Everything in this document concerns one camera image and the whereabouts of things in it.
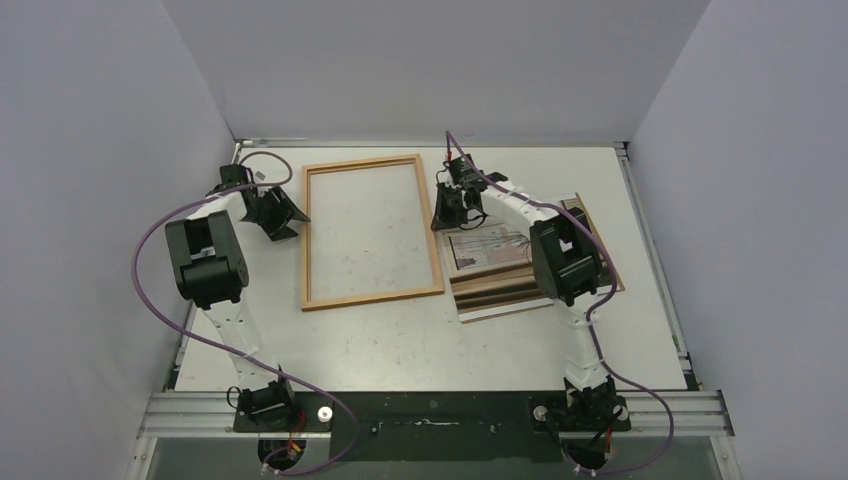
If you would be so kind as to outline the wooden picture frame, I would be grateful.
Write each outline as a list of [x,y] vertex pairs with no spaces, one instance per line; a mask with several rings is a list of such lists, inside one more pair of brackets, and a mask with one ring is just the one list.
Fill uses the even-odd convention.
[[301,198],[302,311],[443,293],[420,154],[307,165]]

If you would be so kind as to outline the photo print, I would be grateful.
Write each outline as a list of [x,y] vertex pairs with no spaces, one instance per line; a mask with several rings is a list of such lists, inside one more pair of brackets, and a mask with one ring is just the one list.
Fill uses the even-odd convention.
[[555,209],[524,205],[519,214],[486,219],[474,230],[438,232],[453,301],[462,323],[622,291],[598,247],[602,239],[582,199]]

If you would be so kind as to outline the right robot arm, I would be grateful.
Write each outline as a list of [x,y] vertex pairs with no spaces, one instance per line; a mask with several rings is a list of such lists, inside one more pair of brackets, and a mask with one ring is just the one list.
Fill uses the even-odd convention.
[[434,231],[465,226],[470,214],[501,220],[529,243],[534,281],[569,328],[565,337],[565,400],[545,415],[563,430],[600,431],[629,426],[629,412],[602,364],[589,314],[575,306],[596,294],[603,262],[582,210],[535,200],[506,176],[477,170],[470,157],[447,160],[436,175]]

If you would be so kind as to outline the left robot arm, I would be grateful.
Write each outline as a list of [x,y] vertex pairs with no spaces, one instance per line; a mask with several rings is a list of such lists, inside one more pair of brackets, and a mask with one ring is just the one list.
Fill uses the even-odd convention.
[[219,174],[209,203],[164,228],[176,286],[211,321],[233,362],[237,420],[256,428],[288,430],[302,414],[252,318],[246,299],[248,266],[235,227],[254,224],[277,242],[297,237],[290,222],[311,220],[281,187],[261,191],[249,168],[231,164]]

